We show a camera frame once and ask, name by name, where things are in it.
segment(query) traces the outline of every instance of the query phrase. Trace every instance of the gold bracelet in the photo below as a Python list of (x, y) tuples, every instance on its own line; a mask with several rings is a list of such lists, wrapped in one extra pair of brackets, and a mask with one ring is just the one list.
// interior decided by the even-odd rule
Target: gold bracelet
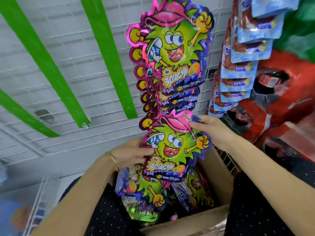
[(115, 160), (114, 155), (113, 155), (110, 151), (109, 151), (109, 152), (106, 152), (106, 153), (108, 153), (108, 154), (109, 154), (109, 156), (113, 159), (113, 161), (114, 161), (114, 162), (115, 162), (115, 164), (116, 164), (117, 171), (119, 171), (118, 163), (117, 163), (117, 161)]

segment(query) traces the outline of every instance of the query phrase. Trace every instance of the wire mesh panel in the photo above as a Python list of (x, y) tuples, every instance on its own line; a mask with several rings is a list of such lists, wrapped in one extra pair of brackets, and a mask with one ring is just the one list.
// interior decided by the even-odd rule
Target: wire mesh panel
[[(135, 65), (129, 59), (126, 30), (130, 24), (140, 21), (142, 12), (151, 10), (152, 0), (102, 0), (136, 107), (137, 119), (127, 119), (124, 114), (80, 0), (17, 1), (92, 123), (88, 129), (77, 127), (29, 53), (0, 17), (1, 88), (31, 114), (46, 109), (53, 119), (45, 124), (61, 136), (45, 137), (4, 109), (0, 109), (2, 125), (44, 155), (142, 133), (138, 123), (144, 112), (140, 102), (141, 93), (136, 88)], [(221, 58), (232, 0), (194, 0), (194, 3), (207, 6), (215, 18), (208, 57), (209, 71), (218, 67)], [(207, 108), (211, 88), (210, 79), (200, 87), (196, 114), (203, 114)]]

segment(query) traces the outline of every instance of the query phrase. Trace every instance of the blueberry illustration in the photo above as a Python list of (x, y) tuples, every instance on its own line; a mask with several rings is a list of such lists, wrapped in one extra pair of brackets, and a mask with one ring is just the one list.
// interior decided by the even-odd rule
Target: blueberry illustration
[(191, 96), (191, 94), (192, 94), (192, 91), (191, 91), (191, 90), (189, 90), (189, 91), (186, 92), (186, 96)]
[(173, 176), (174, 176), (174, 177), (179, 177), (180, 174), (179, 174), (178, 172), (174, 172), (174, 173), (173, 173)]
[(193, 75), (191, 76), (191, 79), (195, 81), (195, 80), (198, 79), (198, 76), (199, 76), (199, 74), (193, 74)]
[(187, 77), (185, 78), (185, 84), (189, 83), (190, 81), (191, 81), (191, 77), (190, 77), (190, 76), (187, 76)]

